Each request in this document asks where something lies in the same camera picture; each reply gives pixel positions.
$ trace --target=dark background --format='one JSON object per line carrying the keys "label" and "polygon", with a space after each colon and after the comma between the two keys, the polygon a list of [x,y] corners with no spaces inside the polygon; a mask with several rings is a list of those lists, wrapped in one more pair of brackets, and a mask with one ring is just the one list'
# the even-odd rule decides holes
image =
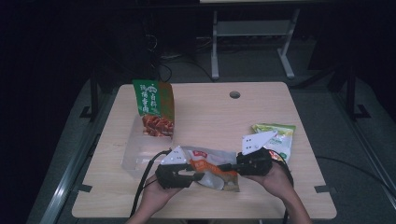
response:
{"label": "dark background", "polygon": [[[295,38],[317,39],[312,69],[352,64],[396,120],[395,7],[380,2],[304,7]],[[69,111],[92,71],[104,91],[132,77],[156,78],[149,64],[157,59],[146,51],[145,33],[156,33],[164,46],[192,52],[191,39],[210,35],[212,19],[207,11],[187,10],[173,16],[156,12],[147,22],[144,14],[125,11],[93,7],[81,13],[77,3],[61,0],[2,1],[0,8],[0,222],[24,223]],[[173,26],[180,15],[184,34]]]}

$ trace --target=table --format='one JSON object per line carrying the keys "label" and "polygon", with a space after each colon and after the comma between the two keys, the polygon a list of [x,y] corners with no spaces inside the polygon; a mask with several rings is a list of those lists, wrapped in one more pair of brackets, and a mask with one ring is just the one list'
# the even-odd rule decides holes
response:
{"label": "table", "polygon": [[[290,169],[295,189],[312,218],[333,218],[329,192],[317,193],[325,182],[288,87],[281,82],[173,84],[176,105],[174,145],[241,151],[241,137],[258,122],[296,126]],[[238,91],[240,97],[230,97]],[[133,85],[120,87],[108,116],[72,214],[75,217],[128,217],[140,179],[120,164],[134,117]],[[209,189],[192,183],[183,189],[158,218],[282,218],[284,205],[259,184],[239,176],[240,192]]]}

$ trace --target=white tag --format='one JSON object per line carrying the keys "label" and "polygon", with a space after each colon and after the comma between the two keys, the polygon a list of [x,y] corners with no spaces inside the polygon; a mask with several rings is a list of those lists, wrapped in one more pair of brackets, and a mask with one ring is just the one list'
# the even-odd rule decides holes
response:
{"label": "white tag", "polygon": [[242,155],[246,156],[262,148],[271,138],[276,136],[277,130],[244,135],[242,137]]}
{"label": "white tag", "polygon": [[186,163],[186,156],[184,155],[183,149],[180,146],[175,147],[163,160],[161,161],[161,165],[170,165],[170,164],[184,164]]}

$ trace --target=gray floor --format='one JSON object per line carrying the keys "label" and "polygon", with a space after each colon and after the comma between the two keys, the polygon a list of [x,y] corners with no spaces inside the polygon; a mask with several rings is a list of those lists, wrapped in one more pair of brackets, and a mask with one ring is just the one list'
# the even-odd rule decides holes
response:
{"label": "gray floor", "polygon": [[[305,42],[295,40],[291,43],[288,57],[296,76],[294,80],[286,78],[281,62],[277,58],[278,40],[264,39],[254,48],[240,46],[237,52],[220,51],[218,82],[282,81],[288,85],[300,83],[317,72],[306,70],[314,46],[313,40]],[[197,53],[194,60],[191,57],[180,57],[164,64],[172,69],[172,76],[169,79],[171,83],[211,82],[208,77],[210,72],[208,50]],[[168,78],[167,69],[163,67],[161,73],[163,78]],[[316,156],[346,161],[375,174],[375,166],[368,156],[373,151],[390,179],[394,180],[396,178],[396,164],[393,162],[396,156],[394,121],[375,99],[371,88],[358,79],[356,104],[364,105],[371,118],[352,122],[343,108],[345,90],[337,94],[329,92],[326,88],[329,78],[330,76],[325,77],[304,90],[290,90]],[[100,95],[101,114],[95,122],[89,122],[88,119],[79,117],[83,107],[90,105],[89,83],[81,90],[70,112],[28,223],[40,222],[74,153],[81,148],[87,136],[99,134],[105,125],[117,89],[112,94]],[[89,162],[88,157],[78,174],[75,186],[78,187],[82,182]],[[395,206],[377,181],[362,171],[337,161],[318,159],[318,163],[327,185],[331,188],[337,217],[332,220],[315,220],[315,223],[396,223]],[[57,223],[123,223],[126,220],[125,218],[75,218],[71,215],[71,209],[76,197],[77,191],[71,188]],[[268,222],[281,223],[280,220]]]}

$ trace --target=white desk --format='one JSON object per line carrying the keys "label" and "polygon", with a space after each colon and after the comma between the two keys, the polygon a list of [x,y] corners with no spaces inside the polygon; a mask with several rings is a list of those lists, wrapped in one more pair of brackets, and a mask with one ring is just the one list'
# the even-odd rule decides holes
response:
{"label": "white desk", "polygon": [[[316,193],[325,182],[312,152],[304,126],[284,83],[173,84],[176,104],[174,144],[241,151],[242,135],[252,133],[258,122],[296,126],[290,169],[312,218],[336,215],[330,193]],[[231,91],[241,97],[232,99]],[[128,217],[139,179],[120,164],[137,114],[134,87],[122,86],[108,116],[72,213],[75,217]],[[160,218],[282,218],[282,202],[257,183],[239,177],[240,192],[209,189],[192,183],[163,210]]]}

